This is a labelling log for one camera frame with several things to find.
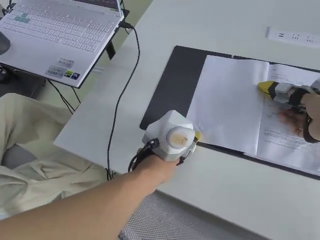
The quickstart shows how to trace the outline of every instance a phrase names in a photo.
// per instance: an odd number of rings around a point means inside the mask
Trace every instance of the page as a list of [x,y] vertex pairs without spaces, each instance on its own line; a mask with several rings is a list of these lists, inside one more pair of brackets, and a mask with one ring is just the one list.
[[257,153],[263,95],[269,63],[207,56],[187,118],[201,142]]
[[[319,73],[295,67],[275,64],[269,67],[268,80],[311,86],[320,77]],[[279,109],[288,108],[265,97],[258,140],[257,156],[271,162],[292,166],[303,171],[320,169],[320,145],[306,142],[292,133],[279,121]]]

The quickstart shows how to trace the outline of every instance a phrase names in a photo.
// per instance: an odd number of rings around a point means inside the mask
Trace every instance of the white device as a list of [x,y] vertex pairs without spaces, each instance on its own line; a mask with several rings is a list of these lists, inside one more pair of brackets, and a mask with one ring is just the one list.
[[79,88],[123,19],[119,0],[18,0],[0,63]]
[[196,148],[196,132],[192,122],[175,110],[169,111],[158,121],[150,124],[145,131],[142,142],[159,140],[159,146],[152,149],[164,161],[187,158]]

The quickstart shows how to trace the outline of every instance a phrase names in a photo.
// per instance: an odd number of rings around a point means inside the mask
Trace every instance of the laptop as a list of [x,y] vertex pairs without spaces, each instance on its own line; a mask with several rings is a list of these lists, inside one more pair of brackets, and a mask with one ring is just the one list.
[[19,0],[0,20],[0,63],[80,88],[123,19],[119,0]]

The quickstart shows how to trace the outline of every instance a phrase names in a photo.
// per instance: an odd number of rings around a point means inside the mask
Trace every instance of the wrist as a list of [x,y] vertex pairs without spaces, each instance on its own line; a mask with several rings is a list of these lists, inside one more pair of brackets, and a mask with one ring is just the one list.
[[161,184],[154,172],[149,169],[136,169],[131,173],[139,188],[145,190],[147,194],[153,193],[157,186]]

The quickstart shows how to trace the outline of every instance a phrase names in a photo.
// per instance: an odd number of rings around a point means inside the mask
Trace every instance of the electrical outlet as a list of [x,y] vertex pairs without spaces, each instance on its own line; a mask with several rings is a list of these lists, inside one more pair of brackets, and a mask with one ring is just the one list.
[[285,43],[320,48],[320,35],[306,32],[283,31],[268,27],[266,38]]

